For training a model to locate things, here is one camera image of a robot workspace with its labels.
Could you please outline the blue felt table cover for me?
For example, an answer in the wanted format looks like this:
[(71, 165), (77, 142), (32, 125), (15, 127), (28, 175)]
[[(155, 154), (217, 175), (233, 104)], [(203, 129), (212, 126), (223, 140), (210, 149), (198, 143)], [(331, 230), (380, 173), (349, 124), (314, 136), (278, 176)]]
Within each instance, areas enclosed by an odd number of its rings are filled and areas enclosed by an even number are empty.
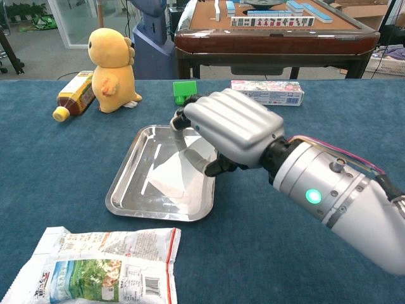
[(172, 82), (139, 80), (141, 103), (52, 117), (63, 81), (0, 81), (0, 300), (47, 227), (71, 232), (178, 227), (179, 304), (405, 304), (405, 277), (370, 262), (286, 196), (263, 169), (216, 179), (196, 222), (113, 215), (107, 192), (139, 129), (166, 125)]

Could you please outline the floral toothpaste box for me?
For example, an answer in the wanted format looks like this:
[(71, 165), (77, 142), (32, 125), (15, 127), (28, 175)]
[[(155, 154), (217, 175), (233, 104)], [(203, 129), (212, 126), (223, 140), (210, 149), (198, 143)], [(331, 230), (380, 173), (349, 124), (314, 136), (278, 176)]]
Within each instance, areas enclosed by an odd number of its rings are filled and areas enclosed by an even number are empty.
[(304, 97), (295, 81), (232, 80), (230, 87), (266, 106), (300, 106)]

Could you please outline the purple cloth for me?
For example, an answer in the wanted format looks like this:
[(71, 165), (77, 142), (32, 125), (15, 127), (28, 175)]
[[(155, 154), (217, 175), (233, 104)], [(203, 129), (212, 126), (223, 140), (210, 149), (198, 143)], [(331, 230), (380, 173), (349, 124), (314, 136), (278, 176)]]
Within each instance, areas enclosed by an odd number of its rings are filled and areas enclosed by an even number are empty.
[(391, 47), (386, 52), (386, 58), (405, 61), (405, 47)]

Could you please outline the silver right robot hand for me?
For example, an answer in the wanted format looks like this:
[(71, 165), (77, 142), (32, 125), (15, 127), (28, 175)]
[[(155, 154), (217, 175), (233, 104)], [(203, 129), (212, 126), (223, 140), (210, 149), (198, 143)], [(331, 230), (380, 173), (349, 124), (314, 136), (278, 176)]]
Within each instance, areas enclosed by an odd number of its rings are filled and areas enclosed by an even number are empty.
[[(237, 168), (264, 168), (274, 178), (285, 160), (283, 118), (233, 89), (191, 96), (175, 112), (170, 127), (178, 149), (208, 177)], [(188, 127), (217, 150), (215, 161), (187, 149), (183, 131)]]

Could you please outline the green potted plants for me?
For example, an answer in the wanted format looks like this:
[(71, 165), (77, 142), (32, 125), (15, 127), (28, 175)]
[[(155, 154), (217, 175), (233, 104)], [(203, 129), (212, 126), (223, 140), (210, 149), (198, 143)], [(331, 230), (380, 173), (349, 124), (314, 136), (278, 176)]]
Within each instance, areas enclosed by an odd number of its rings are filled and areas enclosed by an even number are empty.
[(46, 3), (12, 3), (11, 5), (6, 5), (5, 10), (8, 18), (12, 21), (31, 20), (33, 17), (47, 14)]

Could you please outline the short blue mahjong tile row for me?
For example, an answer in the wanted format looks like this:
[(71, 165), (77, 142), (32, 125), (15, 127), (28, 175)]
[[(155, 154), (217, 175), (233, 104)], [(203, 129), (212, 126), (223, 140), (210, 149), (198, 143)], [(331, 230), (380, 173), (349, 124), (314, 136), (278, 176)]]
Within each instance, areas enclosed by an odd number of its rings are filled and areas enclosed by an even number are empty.
[(279, 16), (292, 16), (293, 12), (289, 10), (248, 10), (247, 16), (258, 16), (258, 17), (279, 17)]

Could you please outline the white paper sheet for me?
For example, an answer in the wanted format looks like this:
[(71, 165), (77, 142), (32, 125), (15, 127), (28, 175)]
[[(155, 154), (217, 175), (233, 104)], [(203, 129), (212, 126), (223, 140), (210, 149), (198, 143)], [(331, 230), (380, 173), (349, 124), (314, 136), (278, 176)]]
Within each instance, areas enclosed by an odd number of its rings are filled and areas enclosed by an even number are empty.
[(216, 150), (201, 136), (177, 134), (174, 143), (176, 152), (153, 169), (149, 182), (176, 205), (210, 200), (215, 178), (203, 170), (216, 159)]

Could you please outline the stainless steel tray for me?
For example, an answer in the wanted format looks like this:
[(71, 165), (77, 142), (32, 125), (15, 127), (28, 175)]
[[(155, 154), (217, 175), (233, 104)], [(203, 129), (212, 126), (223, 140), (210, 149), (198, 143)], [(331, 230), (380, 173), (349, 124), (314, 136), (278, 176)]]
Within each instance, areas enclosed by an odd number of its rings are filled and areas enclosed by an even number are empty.
[(149, 182), (153, 169), (176, 152), (168, 125), (148, 125), (138, 131), (105, 199), (115, 215), (183, 222), (205, 217), (213, 207), (210, 200), (200, 204), (176, 205)]

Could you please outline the yellow plush toy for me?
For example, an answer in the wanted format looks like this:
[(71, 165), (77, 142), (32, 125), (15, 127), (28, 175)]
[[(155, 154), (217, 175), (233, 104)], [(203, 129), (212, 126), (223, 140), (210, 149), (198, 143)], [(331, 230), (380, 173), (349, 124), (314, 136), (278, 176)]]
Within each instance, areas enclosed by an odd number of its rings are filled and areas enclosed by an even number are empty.
[(135, 90), (135, 49), (130, 38), (112, 28), (99, 28), (89, 36), (88, 54), (96, 66), (92, 90), (101, 112), (134, 108), (142, 101)]

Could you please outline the brown mahjong table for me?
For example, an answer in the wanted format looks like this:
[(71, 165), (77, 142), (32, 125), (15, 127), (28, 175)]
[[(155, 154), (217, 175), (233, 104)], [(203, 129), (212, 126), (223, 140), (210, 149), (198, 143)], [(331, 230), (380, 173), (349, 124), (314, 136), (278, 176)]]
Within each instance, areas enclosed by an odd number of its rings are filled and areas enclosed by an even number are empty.
[(174, 38), (181, 79), (190, 78), (197, 65), (231, 67), (247, 75), (291, 67), (292, 78), (301, 67), (335, 67), (359, 79), (380, 38), (377, 30), (322, 0), (296, 0), (333, 18), (332, 23), (315, 19), (312, 27), (231, 27), (226, 0), (219, 0), (219, 22), (214, 1), (190, 0), (182, 13)]

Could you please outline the long blue mahjong tile row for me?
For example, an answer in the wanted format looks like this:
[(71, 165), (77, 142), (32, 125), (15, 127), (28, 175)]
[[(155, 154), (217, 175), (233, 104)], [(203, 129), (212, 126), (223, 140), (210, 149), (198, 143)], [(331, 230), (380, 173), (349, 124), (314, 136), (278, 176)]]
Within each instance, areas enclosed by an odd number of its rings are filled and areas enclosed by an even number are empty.
[(322, 23), (332, 23), (333, 18), (331, 16), (328, 16), (321, 12), (320, 10), (316, 9), (312, 5), (308, 3), (302, 3), (301, 4), (304, 11), (309, 13), (311, 16), (315, 17), (317, 20), (321, 21)]

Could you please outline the green plastic building block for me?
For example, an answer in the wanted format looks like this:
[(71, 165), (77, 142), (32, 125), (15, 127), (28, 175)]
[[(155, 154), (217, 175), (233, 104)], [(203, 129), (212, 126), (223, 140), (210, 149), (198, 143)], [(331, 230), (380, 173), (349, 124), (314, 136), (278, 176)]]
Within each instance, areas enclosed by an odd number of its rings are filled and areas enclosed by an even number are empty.
[(173, 96), (176, 105), (183, 105), (185, 100), (197, 93), (195, 80), (173, 82)]

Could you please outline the black mahjong table dish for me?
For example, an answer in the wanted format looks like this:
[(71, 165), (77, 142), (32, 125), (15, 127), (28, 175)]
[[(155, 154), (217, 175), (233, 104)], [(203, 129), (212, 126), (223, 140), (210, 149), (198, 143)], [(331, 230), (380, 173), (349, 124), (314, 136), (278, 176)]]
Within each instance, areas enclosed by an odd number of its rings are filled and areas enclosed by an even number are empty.
[(270, 8), (281, 5), (287, 0), (244, 0), (245, 4), (252, 6), (256, 10), (269, 10)]

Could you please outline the white glass door frame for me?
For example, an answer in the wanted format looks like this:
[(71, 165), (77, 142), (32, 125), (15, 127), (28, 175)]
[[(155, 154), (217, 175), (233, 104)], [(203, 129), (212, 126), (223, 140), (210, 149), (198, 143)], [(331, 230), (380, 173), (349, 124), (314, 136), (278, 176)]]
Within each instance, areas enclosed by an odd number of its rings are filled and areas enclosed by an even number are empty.
[(66, 48), (87, 49), (90, 33), (99, 27), (101, 0), (47, 0)]

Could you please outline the white printed snack bag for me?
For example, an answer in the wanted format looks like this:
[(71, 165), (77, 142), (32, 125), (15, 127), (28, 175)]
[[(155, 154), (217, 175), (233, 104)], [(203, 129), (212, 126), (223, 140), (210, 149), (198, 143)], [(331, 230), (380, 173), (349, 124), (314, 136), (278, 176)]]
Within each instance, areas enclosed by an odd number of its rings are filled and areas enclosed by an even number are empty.
[(177, 304), (181, 230), (48, 227), (0, 304)]

